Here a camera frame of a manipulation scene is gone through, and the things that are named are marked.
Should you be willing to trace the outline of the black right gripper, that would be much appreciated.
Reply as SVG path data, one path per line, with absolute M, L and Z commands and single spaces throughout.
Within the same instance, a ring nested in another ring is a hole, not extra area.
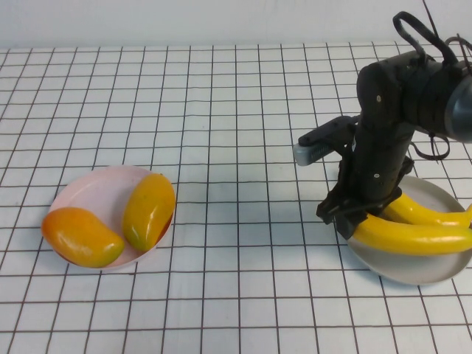
M 357 124 L 339 165 L 338 181 L 316 210 L 323 223 L 335 221 L 336 231 L 349 240 L 368 213 L 391 201 L 399 184 L 414 127 L 407 123 L 373 127 Z

